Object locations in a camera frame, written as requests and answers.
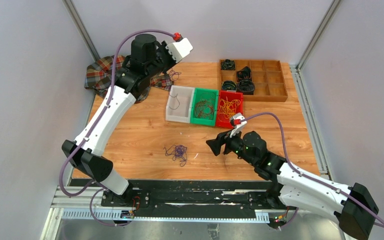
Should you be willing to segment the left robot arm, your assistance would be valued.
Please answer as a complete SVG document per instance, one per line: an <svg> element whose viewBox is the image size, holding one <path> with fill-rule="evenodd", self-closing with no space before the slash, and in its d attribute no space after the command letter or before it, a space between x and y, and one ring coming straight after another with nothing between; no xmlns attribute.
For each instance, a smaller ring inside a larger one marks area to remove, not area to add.
<svg viewBox="0 0 384 240"><path fill-rule="evenodd" d="M132 40L130 55L125 57L121 68L116 69L116 57L128 40ZM91 178L76 193L67 191L60 178L59 187L66 196L78 196L96 183L113 192L113 198L120 206L132 203L130 183L117 173L111 160L103 157L105 147L128 109L150 87L151 78L166 73L192 50L189 40L180 33L157 29L136 31L121 41L114 53L110 86L103 103L84 130L74 140L65 140L61 146L66 160L59 174L62 176L67 165L71 165Z"/></svg>

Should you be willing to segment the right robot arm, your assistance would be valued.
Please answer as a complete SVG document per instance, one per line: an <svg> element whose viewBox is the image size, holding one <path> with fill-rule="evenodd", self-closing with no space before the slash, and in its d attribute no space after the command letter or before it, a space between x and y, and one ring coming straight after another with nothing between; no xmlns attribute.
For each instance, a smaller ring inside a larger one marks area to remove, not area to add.
<svg viewBox="0 0 384 240"><path fill-rule="evenodd" d="M250 164L259 177L273 183L265 195L274 209L285 205L325 217L338 224L347 235L367 240L379 208L366 186L330 181L288 164L285 157L267 149L267 143L255 131L231 136L221 132L206 141L215 156L234 153Z"/></svg>

